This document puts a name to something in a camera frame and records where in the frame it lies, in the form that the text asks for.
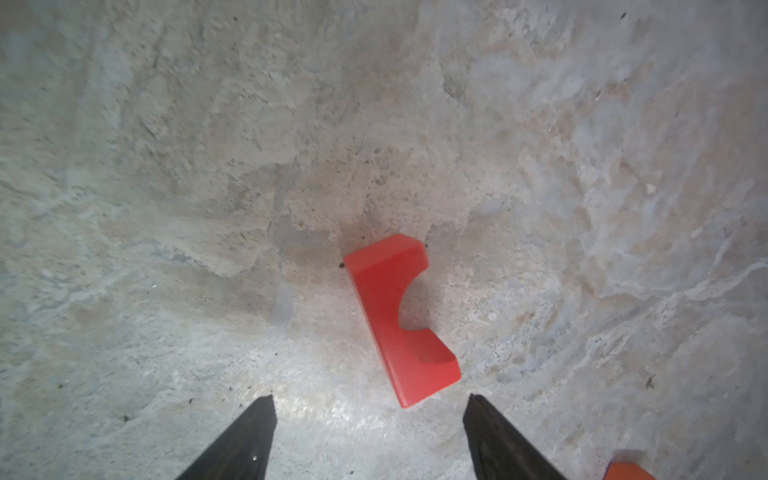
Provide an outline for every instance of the marble surface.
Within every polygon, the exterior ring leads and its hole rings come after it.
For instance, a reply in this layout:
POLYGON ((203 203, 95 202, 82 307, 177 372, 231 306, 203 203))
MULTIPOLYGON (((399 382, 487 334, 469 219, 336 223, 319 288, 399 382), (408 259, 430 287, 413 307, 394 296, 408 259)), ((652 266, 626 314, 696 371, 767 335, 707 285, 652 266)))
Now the marble surface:
POLYGON ((768 478, 768 4, 6 0, 0 476, 768 478), (463 380, 400 409, 343 255, 393 233, 463 380))

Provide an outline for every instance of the gray stone floor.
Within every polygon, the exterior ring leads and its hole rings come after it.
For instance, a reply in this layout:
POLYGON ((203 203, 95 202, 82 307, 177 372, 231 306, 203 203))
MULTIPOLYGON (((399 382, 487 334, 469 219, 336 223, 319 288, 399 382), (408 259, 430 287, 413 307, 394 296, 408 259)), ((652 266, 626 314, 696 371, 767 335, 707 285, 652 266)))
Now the gray stone floor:
POLYGON ((761 0, 5 0, 0 476, 169 478, 255 397, 270 480, 768 478, 761 0), (432 265, 400 409, 344 254, 432 265))

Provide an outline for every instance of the red toy block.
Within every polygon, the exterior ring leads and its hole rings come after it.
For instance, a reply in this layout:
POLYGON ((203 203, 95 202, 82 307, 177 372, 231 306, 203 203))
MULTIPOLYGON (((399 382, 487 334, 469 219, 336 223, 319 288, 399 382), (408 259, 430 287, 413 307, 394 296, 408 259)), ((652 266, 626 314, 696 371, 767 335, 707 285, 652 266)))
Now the red toy block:
POLYGON ((603 480, 656 480, 635 463, 611 463, 603 480))
POLYGON ((344 257, 400 405, 411 405, 462 378, 456 356, 430 329, 400 328, 400 301, 429 266, 424 244, 394 235, 344 257))

